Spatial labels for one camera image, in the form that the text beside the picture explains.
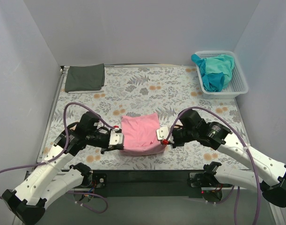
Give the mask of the pink t-shirt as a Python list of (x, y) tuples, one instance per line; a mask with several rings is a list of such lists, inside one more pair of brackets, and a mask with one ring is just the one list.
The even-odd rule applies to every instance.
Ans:
[(160, 123), (156, 113), (139, 117), (122, 116), (124, 149), (121, 153), (140, 157), (164, 152), (165, 146), (157, 140), (156, 130), (159, 128)]

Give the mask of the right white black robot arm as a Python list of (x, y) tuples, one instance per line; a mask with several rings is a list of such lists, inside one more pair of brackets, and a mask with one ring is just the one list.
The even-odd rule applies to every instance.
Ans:
[(197, 141), (220, 153), (230, 156), (249, 169), (240, 171), (212, 162), (204, 167), (204, 177), (210, 183), (232, 184), (246, 189), (260, 190), (264, 199), (286, 207), (286, 164), (247, 146), (233, 128), (222, 121), (206, 122), (192, 109), (182, 110), (167, 136), (173, 148)]

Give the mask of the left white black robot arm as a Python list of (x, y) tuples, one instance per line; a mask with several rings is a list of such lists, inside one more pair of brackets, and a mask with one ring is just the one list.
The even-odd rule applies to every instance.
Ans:
[(98, 114), (86, 112), (79, 122), (69, 124), (25, 181), (2, 194), (8, 208), (25, 225), (36, 224), (46, 209), (70, 189), (94, 183), (93, 170), (83, 163), (71, 165), (69, 172), (55, 178), (79, 151), (87, 146), (101, 148), (102, 153), (124, 148), (122, 130), (118, 126), (100, 127), (100, 121)]

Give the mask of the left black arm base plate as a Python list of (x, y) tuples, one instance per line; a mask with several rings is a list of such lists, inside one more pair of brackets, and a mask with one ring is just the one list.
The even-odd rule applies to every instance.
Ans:
[(105, 173), (91, 173), (82, 178), (79, 185), (74, 188), (105, 188), (107, 185), (107, 174)]

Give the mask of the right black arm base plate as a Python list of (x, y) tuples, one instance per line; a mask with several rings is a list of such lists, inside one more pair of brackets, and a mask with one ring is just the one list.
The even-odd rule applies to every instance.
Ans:
[(217, 179), (210, 174), (203, 172), (191, 172), (187, 183), (192, 188), (220, 188), (221, 185), (224, 187), (231, 187), (232, 185), (226, 183), (219, 183)]

